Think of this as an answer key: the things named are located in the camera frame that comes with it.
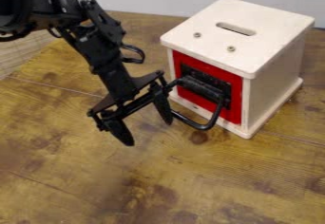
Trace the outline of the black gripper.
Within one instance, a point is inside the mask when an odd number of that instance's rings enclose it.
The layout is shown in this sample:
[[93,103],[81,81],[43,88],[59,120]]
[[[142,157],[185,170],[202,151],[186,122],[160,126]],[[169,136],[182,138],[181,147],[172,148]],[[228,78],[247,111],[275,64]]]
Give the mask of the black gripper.
[[122,27],[81,25],[59,28],[59,33],[86,58],[91,73],[99,76],[109,89],[109,95],[87,115],[101,130],[110,131],[126,146],[134,146],[134,136],[124,119],[149,103],[156,105],[165,123],[173,123],[164,72],[158,70],[141,77],[130,75],[124,63],[142,64],[144,60],[126,58],[121,49],[128,48],[141,56],[145,54],[140,48],[124,44]]

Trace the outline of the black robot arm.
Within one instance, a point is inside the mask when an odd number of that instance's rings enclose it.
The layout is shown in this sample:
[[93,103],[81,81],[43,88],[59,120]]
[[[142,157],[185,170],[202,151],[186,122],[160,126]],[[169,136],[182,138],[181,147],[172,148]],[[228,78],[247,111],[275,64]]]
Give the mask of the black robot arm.
[[145,59],[129,58],[122,51],[144,51],[124,43],[126,31],[121,22],[103,11],[97,0],[0,0],[0,42],[15,41],[43,29],[82,54],[91,73],[109,89],[103,101],[87,112],[98,129],[133,146],[136,140],[124,119],[142,107],[154,104],[164,121],[173,122],[164,72],[130,76],[125,65],[141,64]]

